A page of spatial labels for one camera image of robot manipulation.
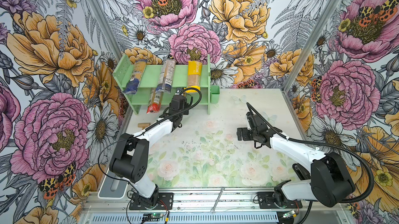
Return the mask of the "spaghetti bag with blue end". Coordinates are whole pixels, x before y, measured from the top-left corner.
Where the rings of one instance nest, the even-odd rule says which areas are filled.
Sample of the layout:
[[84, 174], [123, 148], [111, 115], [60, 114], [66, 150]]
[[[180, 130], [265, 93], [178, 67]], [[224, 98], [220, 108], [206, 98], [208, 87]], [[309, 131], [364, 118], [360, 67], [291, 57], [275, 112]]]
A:
[[123, 93], [127, 95], [134, 95], [137, 93], [146, 66], [147, 61], [145, 59], [140, 59], [135, 62], [131, 78], [127, 83]]

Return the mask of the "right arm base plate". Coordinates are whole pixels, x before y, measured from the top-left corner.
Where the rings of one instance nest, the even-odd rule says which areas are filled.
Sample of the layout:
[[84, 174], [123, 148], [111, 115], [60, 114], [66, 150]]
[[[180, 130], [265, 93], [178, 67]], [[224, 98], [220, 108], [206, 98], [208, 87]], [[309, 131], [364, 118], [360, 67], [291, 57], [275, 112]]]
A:
[[302, 208], [301, 201], [298, 200], [280, 201], [277, 197], [275, 197], [274, 192], [271, 191], [258, 192], [252, 201], [255, 204], [258, 204], [260, 209], [288, 209], [288, 208], [301, 209]]

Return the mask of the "spaghetti bag with white label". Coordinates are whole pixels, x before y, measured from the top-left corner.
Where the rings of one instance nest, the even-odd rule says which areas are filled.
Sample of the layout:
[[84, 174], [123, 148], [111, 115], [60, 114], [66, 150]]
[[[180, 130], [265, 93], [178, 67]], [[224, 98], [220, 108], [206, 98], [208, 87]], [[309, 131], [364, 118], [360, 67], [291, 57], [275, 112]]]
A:
[[176, 61], [174, 59], [169, 59], [163, 63], [158, 85], [155, 89], [156, 92], [171, 92], [175, 67]]

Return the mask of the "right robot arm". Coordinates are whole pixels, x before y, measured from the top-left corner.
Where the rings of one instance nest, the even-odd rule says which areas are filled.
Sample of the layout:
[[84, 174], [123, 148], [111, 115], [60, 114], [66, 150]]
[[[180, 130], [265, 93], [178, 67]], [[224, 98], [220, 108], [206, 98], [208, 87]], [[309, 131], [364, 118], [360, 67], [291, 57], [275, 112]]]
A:
[[273, 130], [261, 116], [248, 112], [247, 127], [237, 129], [239, 141], [254, 142], [255, 148], [266, 146], [295, 161], [298, 182], [286, 180], [274, 187], [273, 201], [279, 206], [295, 200], [318, 201], [333, 207], [355, 190], [342, 157], [304, 144], [290, 141], [279, 129]]

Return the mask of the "yellow spaghetti bag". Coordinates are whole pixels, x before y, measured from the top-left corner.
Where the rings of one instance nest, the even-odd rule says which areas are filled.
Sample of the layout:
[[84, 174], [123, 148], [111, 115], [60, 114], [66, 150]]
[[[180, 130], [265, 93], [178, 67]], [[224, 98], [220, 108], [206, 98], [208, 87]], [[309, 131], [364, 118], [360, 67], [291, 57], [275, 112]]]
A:
[[202, 75], [203, 64], [199, 61], [189, 61], [188, 62], [188, 79], [187, 88], [195, 88], [200, 90], [200, 82]]

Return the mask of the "red spaghetti bag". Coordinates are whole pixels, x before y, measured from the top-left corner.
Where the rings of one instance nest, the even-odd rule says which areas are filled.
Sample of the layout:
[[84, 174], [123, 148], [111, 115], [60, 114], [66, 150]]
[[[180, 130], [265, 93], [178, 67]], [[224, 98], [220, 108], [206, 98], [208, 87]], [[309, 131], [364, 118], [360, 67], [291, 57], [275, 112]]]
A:
[[151, 89], [150, 99], [147, 107], [147, 114], [158, 113], [160, 111], [162, 98], [162, 91], [157, 91], [156, 88]]

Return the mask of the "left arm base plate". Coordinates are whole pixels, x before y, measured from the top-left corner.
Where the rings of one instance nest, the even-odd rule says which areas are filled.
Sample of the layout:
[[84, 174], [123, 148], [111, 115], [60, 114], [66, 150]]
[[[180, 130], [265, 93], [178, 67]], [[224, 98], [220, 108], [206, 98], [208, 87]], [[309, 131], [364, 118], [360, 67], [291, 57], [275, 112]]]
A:
[[144, 198], [138, 193], [131, 196], [129, 210], [171, 210], [174, 201], [173, 193], [155, 193], [151, 198]]

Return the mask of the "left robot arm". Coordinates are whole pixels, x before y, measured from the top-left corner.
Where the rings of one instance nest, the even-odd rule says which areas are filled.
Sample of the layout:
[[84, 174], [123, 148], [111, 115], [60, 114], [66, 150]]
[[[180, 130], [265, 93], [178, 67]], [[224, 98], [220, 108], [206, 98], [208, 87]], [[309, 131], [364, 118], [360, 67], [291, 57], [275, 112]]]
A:
[[184, 115], [196, 106], [193, 98], [187, 101], [186, 91], [173, 95], [164, 113], [150, 126], [135, 133], [123, 134], [114, 149], [109, 171], [127, 181], [136, 191], [134, 202], [145, 208], [154, 208], [159, 202], [159, 187], [146, 174], [149, 149], [164, 136], [181, 127]]

